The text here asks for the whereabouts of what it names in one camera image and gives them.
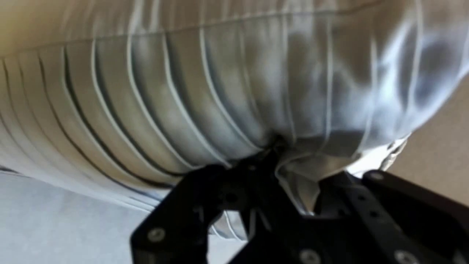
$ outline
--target black metal frame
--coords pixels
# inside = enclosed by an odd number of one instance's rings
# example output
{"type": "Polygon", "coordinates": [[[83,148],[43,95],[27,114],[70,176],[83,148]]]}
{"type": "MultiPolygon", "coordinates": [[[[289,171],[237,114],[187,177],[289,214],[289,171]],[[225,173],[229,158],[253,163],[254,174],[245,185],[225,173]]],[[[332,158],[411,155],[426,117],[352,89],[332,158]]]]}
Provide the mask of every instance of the black metal frame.
{"type": "Polygon", "coordinates": [[[133,235],[135,264],[206,264],[209,229],[240,211],[250,242],[232,264],[468,264],[469,210],[390,173],[320,183],[304,217],[275,177],[279,151],[190,173],[133,235]]]}

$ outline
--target bolt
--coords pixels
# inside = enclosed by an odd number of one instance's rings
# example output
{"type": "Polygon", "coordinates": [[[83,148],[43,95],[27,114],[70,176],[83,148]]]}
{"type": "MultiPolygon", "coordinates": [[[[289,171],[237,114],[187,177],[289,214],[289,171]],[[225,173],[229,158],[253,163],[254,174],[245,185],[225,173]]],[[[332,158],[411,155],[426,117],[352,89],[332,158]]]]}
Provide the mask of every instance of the bolt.
{"type": "Polygon", "coordinates": [[[408,251],[396,251],[395,258],[399,264],[421,264],[421,261],[408,251]]]}
{"type": "Polygon", "coordinates": [[[153,229],[153,230],[149,232],[147,237],[149,237],[150,242],[157,243],[157,242],[165,240],[165,236],[166,236],[166,230],[165,229],[153,229]]]}
{"type": "Polygon", "coordinates": [[[377,180],[377,182],[385,180],[385,176],[380,174],[380,173],[371,173],[370,177],[377,180]]]}
{"type": "Polygon", "coordinates": [[[303,264],[322,264],[322,257],[313,249],[304,249],[300,254],[303,264]]]}

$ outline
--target white fabric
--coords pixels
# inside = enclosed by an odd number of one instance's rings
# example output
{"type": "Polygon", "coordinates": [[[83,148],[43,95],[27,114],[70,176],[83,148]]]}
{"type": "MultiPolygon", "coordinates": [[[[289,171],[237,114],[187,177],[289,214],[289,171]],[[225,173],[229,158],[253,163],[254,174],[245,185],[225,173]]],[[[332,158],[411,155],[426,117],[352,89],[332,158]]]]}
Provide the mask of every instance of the white fabric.
{"type": "Polygon", "coordinates": [[[468,72],[468,15],[468,0],[0,0],[0,164],[152,210],[177,176],[281,135],[295,191],[440,108],[468,72]]]}

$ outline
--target screw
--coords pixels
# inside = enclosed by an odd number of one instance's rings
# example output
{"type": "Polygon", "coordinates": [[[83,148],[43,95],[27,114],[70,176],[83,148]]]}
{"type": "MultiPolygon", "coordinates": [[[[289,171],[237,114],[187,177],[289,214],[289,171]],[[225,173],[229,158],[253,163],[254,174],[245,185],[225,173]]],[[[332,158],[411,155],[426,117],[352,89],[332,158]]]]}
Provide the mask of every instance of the screw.
{"type": "Polygon", "coordinates": [[[165,236],[166,236],[166,230],[165,229],[153,229],[153,230],[149,232],[147,237],[149,237],[150,242],[157,243],[157,242],[165,240],[165,236]]]}
{"type": "Polygon", "coordinates": [[[303,264],[322,264],[322,257],[313,249],[304,249],[300,254],[303,264]]]}
{"type": "Polygon", "coordinates": [[[379,180],[379,182],[385,180],[385,176],[380,174],[380,173],[371,173],[370,177],[374,179],[374,180],[379,180]]]}
{"type": "Polygon", "coordinates": [[[396,251],[395,258],[399,264],[421,264],[421,261],[408,251],[396,251]]]}

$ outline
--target floor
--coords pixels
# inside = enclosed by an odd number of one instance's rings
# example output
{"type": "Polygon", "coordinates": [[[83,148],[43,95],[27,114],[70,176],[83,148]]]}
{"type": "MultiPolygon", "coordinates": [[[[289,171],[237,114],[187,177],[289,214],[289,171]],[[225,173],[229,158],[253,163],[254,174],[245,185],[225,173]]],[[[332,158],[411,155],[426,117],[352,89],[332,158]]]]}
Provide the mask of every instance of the floor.
{"type": "MultiPolygon", "coordinates": [[[[469,83],[415,133],[395,173],[469,205],[469,83]]],[[[130,264],[130,235],[144,214],[48,185],[0,174],[0,262],[130,264]]],[[[212,240],[226,262],[242,245],[212,240]]]]}

